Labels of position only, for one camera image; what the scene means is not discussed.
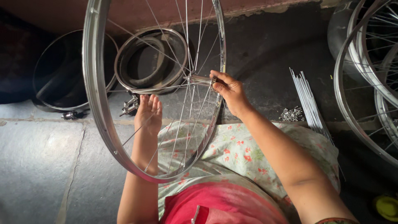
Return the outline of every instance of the dark floor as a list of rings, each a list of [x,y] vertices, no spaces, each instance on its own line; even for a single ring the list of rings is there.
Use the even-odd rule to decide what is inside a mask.
[[[227,71],[244,83],[250,102],[269,119],[300,105],[291,67],[304,71],[325,120],[343,121],[326,40],[333,11],[312,2],[280,14],[226,19]],[[118,115],[120,102],[128,98],[112,94],[112,114]],[[228,110],[223,113],[222,120],[235,119]],[[120,137],[127,138],[123,133],[134,130],[131,118],[117,119]],[[343,201],[361,223],[390,223],[373,212],[371,201],[397,191],[398,170],[351,132],[332,135],[347,179],[341,178]],[[64,122],[60,114],[37,110],[31,102],[0,105],[0,139],[0,223],[116,222],[126,170],[109,153],[90,114]]]

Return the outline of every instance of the hand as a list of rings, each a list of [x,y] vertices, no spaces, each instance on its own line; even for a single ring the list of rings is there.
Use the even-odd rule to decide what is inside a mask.
[[[224,97],[233,115],[241,119],[242,115],[254,110],[243,91],[242,82],[235,80],[227,73],[211,70],[210,78],[213,77],[217,77],[213,88]]]
[[[134,118],[135,130],[137,131],[141,126],[143,126],[142,131],[148,131],[149,134],[156,136],[162,127],[162,102],[154,94],[150,97],[140,95],[140,106]]]

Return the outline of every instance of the wall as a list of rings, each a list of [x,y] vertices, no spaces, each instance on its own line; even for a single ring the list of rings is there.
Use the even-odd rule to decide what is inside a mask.
[[[220,0],[225,14],[302,1],[307,0]],[[181,22],[176,0],[148,0],[148,2],[160,24]],[[181,16],[185,20],[185,1],[177,0],[177,2]],[[200,19],[201,3],[200,0],[187,1],[188,20]],[[209,15],[211,5],[210,0],[203,1],[204,18]],[[87,0],[5,0],[0,2],[0,7],[46,31],[63,34],[83,28]],[[109,19],[131,31],[156,25],[145,0],[113,0],[109,9]],[[109,23],[107,32],[125,33]]]

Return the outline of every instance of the floral dress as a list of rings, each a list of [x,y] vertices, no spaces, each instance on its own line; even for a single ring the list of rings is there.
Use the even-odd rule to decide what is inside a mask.
[[[315,159],[334,188],[339,191],[338,149],[323,135],[310,129],[292,124],[274,125]],[[194,127],[192,123],[174,122],[161,130],[158,135],[159,143],[161,142],[158,153],[160,174],[166,174],[169,165],[170,170],[173,170],[181,165],[181,161],[190,158],[202,141],[206,128],[207,126],[202,124]],[[245,181],[236,181],[235,175],[245,177],[267,193],[291,223],[298,221],[297,212],[278,176],[244,124],[216,126],[206,151],[193,168],[176,181],[159,184],[159,217],[164,212],[165,197],[174,195],[192,184],[229,181],[250,188],[250,184]]]

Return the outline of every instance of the pink shirt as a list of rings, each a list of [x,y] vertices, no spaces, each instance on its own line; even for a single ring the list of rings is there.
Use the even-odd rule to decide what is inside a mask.
[[[162,224],[287,224],[265,198],[227,182],[195,184],[166,197]]]

